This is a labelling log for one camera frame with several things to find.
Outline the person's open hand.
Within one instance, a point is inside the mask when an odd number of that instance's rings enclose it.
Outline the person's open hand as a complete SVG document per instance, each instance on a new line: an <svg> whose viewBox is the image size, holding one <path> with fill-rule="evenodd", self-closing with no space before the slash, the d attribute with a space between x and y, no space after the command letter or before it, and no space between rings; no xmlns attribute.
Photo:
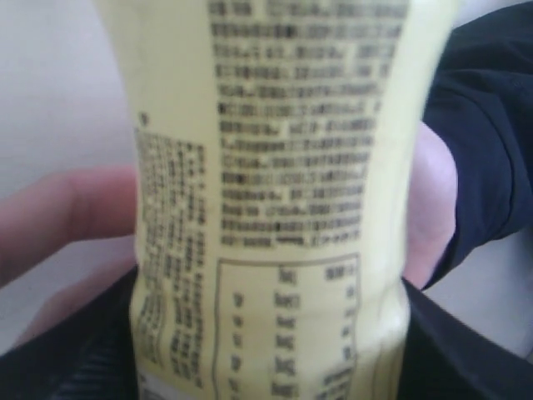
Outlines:
<svg viewBox="0 0 533 400"><path fill-rule="evenodd" d="M419 127L413 154L403 276L425 287L456 230L459 179L445 142ZM74 169L48 175L1 201L1 284L6 286L70 243L121 238L136 221L132 166ZM54 327L132 268L115 262L46 301L15 340L20 346Z"/></svg>

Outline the black sleeved forearm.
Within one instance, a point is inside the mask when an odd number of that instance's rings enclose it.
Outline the black sleeved forearm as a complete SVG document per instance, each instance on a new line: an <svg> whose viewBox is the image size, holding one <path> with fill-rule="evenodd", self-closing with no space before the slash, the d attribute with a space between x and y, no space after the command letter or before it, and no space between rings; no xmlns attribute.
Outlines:
<svg viewBox="0 0 533 400"><path fill-rule="evenodd" d="M532 224L532 5L456 28L423 121L451 150L456 230L430 284L476 248Z"/></svg>

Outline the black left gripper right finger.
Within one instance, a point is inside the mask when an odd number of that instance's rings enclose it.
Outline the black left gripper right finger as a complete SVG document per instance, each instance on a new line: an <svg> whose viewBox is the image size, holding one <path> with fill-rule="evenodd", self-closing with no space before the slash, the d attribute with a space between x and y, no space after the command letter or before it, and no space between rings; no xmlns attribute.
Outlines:
<svg viewBox="0 0 533 400"><path fill-rule="evenodd" d="M532 365L404 281L411 310L399 399L531 399Z"/></svg>

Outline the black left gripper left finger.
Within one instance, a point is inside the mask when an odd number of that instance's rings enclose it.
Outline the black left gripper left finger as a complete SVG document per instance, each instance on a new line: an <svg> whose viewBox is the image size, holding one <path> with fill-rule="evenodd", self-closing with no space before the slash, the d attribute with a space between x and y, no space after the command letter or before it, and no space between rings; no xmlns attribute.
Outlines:
<svg viewBox="0 0 533 400"><path fill-rule="evenodd" d="M72 316L1 356L3 399L136 399L131 270Z"/></svg>

